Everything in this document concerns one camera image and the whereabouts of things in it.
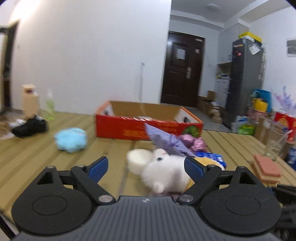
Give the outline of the pink foil wrapper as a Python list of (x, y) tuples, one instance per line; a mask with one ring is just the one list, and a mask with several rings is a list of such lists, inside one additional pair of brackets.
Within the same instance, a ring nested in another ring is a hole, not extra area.
[(192, 135), (185, 134), (178, 136), (178, 139), (192, 152), (207, 151), (207, 144), (201, 137), (195, 138)]

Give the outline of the white plush bunny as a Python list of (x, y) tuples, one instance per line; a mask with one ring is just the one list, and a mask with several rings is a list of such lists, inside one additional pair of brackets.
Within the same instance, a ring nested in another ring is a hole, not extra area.
[(184, 156), (169, 155), (163, 149), (154, 150), (152, 160), (141, 173), (143, 183), (154, 194), (184, 192), (192, 182), (184, 161)]

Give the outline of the white foam roll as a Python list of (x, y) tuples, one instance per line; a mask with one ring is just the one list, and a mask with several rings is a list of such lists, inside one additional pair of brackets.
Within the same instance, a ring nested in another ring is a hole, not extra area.
[(129, 150), (126, 159), (129, 172), (141, 175), (145, 166), (152, 161), (152, 152), (145, 149)]

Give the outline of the purple paper bag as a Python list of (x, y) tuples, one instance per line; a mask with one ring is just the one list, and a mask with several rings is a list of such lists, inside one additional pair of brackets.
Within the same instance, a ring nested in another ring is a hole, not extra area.
[(186, 157), (196, 156), (175, 135), (167, 133), (154, 126), (148, 125), (147, 123), (145, 123), (144, 126), (147, 136), (158, 149), (164, 149), (169, 155)]

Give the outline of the pink sponge block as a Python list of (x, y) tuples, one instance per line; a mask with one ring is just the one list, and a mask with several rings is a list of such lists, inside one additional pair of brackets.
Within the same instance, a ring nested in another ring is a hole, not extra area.
[(277, 184), (281, 179), (281, 170), (271, 158), (254, 155), (252, 166), (258, 179), (265, 184)]

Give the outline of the yellow plush toy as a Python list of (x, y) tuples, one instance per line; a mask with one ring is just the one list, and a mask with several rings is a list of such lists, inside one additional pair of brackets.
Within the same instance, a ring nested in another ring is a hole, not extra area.
[[(225, 168), (217, 161), (212, 160), (210, 158), (207, 157), (195, 157), (194, 158), (196, 161), (198, 161), (199, 163), (201, 163), (203, 166), (208, 166), (208, 165), (215, 165), (215, 166), (219, 166), (223, 171), (225, 170)], [(190, 179), (188, 182), (188, 185), (185, 188), (185, 191), (187, 191), (190, 187), (192, 187), (195, 184), (195, 182)]]

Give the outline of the blue snack packet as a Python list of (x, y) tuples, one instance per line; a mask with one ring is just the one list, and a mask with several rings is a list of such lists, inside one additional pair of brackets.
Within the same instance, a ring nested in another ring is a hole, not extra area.
[(196, 155), (198, 157), (210, 158), (210, 159), (218, 162), (219, 164), (221, 164), (225, 169), (227, 168), (226, 162), (224, 161), (223, 157), (219, 154), (198, 151), (198, 152), (196, 152)]

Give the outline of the light blue plush toy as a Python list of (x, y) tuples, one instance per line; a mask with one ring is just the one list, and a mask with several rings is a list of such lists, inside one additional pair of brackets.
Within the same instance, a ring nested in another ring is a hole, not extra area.
[(57, 149), (76, 153), (87, 148), (88, 136), (81, 128), (66, 128), (54, 135)]

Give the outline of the red cardboard box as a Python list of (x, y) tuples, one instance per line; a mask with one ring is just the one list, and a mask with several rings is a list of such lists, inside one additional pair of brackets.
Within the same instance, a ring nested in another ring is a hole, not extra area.
[(96, 136), (121, 140), (148, 140), (145, 125), (176, 136), (199, 137), (203, 121), (182, 106), (107, 101), (95, 113)]

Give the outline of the green spray bottle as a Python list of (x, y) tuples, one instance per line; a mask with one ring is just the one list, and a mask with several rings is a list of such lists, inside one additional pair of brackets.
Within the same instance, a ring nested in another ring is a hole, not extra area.
[(54, 113), (55, 113), (55, 103), (53, 100), (53, 92), (51, 89), (48, 89), (47, 91), (47, 116), (49, 120), (53, 120), (55, 118)]

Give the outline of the black cloth bundle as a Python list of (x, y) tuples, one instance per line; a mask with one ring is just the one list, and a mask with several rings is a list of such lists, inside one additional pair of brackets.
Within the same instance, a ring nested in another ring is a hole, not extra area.
[(12, 134), (18, 138), (26, 138), (48, 130), (48, 122), (38, 115), (29, 118), (24, 124), (11, 130)]

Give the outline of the clear glass cup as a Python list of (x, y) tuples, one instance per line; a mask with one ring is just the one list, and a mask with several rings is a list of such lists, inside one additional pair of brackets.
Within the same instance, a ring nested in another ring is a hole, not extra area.
[(264, 155), (271, 160), (275, 161), (279, 156), (280, 152), (283, 150), (285, 143), (288, 139), (288, 131), (285, 129), (271, 127)]

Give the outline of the wooden box container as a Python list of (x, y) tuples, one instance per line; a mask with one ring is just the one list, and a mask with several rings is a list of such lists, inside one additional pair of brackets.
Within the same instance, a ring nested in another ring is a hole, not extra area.
[(25, 118), (32, 118), (39, 113), (39, 95), (33, 84), (24, 84), (22, 87), (23, 114)]

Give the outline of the dark brown door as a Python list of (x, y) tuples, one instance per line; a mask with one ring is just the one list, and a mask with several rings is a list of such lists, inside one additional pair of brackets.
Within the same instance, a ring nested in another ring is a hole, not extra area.
[(205, 38), (170, 31), (161, 102), (195, 108), (202, 76)]

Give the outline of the grey refrigerator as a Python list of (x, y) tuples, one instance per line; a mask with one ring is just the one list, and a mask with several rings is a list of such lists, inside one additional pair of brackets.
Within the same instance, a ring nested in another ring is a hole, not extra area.
[(244, 116), (249, 106), (250, 95), (260, 89), (260, 68), (263, 48), (249, 39), (238, 39), (232, 44), (232, 62), (228, 96), (223, 124), (231, 127), (237, 116)]

